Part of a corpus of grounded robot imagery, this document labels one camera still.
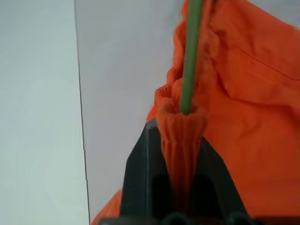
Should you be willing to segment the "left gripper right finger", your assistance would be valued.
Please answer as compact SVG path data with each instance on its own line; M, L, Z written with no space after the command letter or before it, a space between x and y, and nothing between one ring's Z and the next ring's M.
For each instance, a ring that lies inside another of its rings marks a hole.
M241 219L247 211L221 156L202 138L190 197L197 218Z

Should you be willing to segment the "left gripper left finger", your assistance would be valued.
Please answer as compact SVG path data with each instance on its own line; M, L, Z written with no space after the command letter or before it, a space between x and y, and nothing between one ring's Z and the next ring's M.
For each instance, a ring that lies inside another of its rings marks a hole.
M156 119L148 121L127 162L121 217L163 219L173 210L170 181Z

